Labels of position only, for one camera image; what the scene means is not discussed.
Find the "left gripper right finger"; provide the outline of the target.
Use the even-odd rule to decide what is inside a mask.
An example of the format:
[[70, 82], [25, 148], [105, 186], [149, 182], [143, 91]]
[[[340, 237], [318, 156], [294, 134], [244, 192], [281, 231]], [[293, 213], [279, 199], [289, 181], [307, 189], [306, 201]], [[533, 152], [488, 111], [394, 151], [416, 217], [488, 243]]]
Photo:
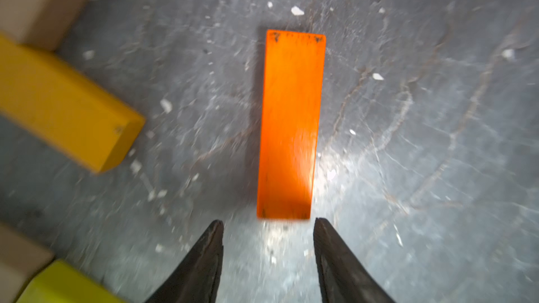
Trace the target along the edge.
[[314, 252], [323, 302], [393, 302], [370, 276], [331, 223], [318, 217]]

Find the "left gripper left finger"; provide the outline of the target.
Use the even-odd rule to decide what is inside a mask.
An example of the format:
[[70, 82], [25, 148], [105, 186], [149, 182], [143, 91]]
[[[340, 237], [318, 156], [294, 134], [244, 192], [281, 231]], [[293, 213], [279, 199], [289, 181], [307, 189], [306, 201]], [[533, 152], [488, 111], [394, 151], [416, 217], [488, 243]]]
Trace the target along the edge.
[[223, 266], [224, 223], [214, 220], [148, 302], [216, 301]]

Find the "yellow-green block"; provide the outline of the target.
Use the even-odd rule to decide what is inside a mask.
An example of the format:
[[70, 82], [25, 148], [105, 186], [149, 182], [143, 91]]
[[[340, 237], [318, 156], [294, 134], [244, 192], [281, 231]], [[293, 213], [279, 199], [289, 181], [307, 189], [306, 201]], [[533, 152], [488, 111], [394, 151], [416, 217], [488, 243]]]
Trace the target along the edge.
[[17, 302], [123, 303], [124, 301], [62, 260], [36, 275]]

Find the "orange block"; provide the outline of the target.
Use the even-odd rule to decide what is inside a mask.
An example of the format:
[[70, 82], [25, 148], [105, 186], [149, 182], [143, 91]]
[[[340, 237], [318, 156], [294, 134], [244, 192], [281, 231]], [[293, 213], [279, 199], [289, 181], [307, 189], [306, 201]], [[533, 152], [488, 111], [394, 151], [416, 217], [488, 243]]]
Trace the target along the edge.
[[326, 38], [266, 34], [257, 216], [310, 218]]

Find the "orange-yellow block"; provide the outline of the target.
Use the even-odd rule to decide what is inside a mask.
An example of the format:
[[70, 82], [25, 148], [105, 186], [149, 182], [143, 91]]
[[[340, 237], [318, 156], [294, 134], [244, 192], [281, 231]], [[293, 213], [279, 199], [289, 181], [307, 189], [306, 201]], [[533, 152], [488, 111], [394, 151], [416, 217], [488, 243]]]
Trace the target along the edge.
[[118, 166], [145, 118], [53, 53], [1, 37], [1, 115], [78, 164]]

